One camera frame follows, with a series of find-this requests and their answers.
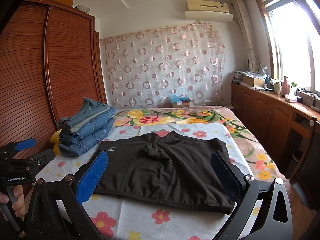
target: louvered wooden door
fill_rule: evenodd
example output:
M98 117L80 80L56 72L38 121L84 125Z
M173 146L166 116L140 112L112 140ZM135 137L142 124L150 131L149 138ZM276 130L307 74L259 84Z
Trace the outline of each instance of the louvered wooden door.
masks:
M56 119L74 115L83 97L100 100L93 54L93 20L53 7L48 27L48 75Z
M44 80L48 6L22 4L0 35L0 146L33 137L25 158L51 148L55 124Z

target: air conditioner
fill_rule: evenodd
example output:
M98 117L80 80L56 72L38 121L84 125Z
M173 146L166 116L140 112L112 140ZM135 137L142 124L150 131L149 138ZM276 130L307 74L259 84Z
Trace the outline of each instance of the air conditioner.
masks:
M233 15L223 2L187 0L187 20L231 22Z

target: trash can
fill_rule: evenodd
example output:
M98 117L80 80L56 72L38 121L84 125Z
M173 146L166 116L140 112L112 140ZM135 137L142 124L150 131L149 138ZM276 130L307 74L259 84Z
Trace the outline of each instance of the trash can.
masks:
M284 174L287 179L290 177L290 175L292 174L292 172L296 168L302 154L303 154L303 152L301 150L294 150L292 152L292 158L291 158L291 160L288 164L288 167L285 171L285 174Z

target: wardrobe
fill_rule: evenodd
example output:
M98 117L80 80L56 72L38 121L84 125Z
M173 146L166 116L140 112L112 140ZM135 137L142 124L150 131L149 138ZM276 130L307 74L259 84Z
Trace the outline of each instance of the wardrobe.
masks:
M106 103L94 17L53 0L26 0L0 35L0 146L33 137L27 158L52 148L61 117L83 98Z

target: pink bottle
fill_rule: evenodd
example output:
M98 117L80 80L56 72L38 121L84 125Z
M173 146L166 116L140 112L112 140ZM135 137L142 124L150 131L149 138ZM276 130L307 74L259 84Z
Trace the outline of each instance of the pink bottle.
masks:
M288 84L288 77L284 77L284 82L282 83L281 95L285 96L290 93L290 85Z

